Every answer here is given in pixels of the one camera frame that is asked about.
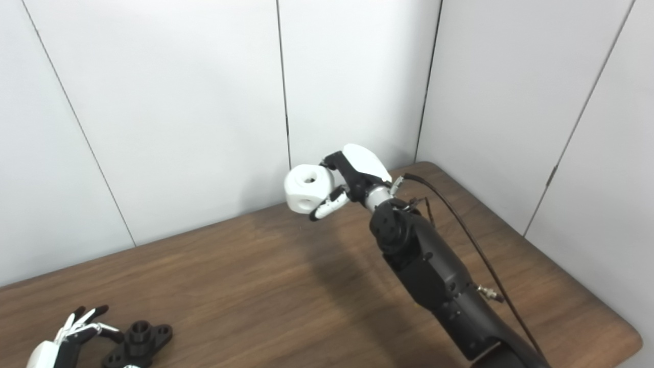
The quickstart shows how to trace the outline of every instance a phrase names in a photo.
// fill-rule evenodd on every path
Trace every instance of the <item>white robotic hand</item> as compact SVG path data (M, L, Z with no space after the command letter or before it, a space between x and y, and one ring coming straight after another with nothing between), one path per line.
M330 170L338 170L346 184L335 187ZM361 202L378 187L385 198L392 178L370 150L347 144L342 151L327 156L320 165L299 165L284 181L286 203L298 213L308 213L312 221L325 218L348 202Z
M81 306L68 316L53 341L40 343L29 357L27 368L74 368L82 344L95 336L108 337L115 343L123 340L123 334L115 327L91 321L106 313L108 306L99 306L84 313Z

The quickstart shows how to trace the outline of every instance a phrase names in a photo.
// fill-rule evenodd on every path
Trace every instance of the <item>white plastic part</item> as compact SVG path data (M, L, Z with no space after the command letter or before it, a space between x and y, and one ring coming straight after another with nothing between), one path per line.
M380 177L383 181L393 180L384 164L369 149L349 143L343 148L343 154L356 171Z
M334 176L319 165L298 165L284 180L286 203L297 213L311 213L334 190Z
M27 368L53 368L58 354L59 345L46 340L32 351Z
M347 193L343 191L334 200L330 200L329 198L327 198L325 200L325 203L318 207L315 216L318 220L324 219L329 214L331 214L332 212L336 212L337 210L339 210L341 207L348 204L349 202L350 202L350 198L347 198Z

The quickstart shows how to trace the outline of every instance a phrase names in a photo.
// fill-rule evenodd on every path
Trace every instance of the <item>bolt hole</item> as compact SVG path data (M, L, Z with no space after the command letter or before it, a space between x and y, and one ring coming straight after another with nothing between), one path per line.
M131 330L136 333L145 332L148 329L148 323L146 321L138 321L131 326Z
M307 177L304 178L304 182L307 184L311 184L314 181L316 181L316 179L318 179L318 174L316 174L315 172L311 172Z
M313 210L316 208L316 205L308 199L301 199L298 202L298 206L305 211Z

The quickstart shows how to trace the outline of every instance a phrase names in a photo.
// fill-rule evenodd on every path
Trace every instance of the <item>black mount bracket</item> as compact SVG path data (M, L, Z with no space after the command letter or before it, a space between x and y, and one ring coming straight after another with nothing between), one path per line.
M152 326L147 321L136 321L125 334L125 341L102 359L103 368L123 368L135 365L147 368L152 358L173 338L170 325Z

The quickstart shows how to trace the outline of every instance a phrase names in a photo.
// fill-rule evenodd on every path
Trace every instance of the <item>robotic hand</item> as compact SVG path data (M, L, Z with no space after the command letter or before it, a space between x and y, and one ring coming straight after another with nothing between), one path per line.
M337 170L345 184L334 188L330 170ZM308 213L312 221L347 202L366 207L372 213L370 231L384 260L415 302L436 317L468 360L475 361L473 368L549 368L545 358L484 299L501 297L476 285L432 224L414 206L395 198L404 178L394 184L391 180L374 153L348 144L325 157L319 166L301 165L291 170L284 189L291 210ZM319 191L325 196L321 202L302 193L312 185L323 188Z
M27 368L75 368L82 345L95 336L107 337L117 344L102 359L103 368L147 368L173 337L170 325L152 326L147 321L134 322L125 336L115 327L92 322L106 313L108 306L93 308L86 314L84 310L83 306L77 308L53 341L43 341L32 351Z
M92 323L93 319L106 313L106 305L84 313L83 306L77 308L59 329L53 341L43 341L32 352L27 368L68 368L77 365L82 345L95 336L107 337L116 344L124 338L122 332L104 323Z

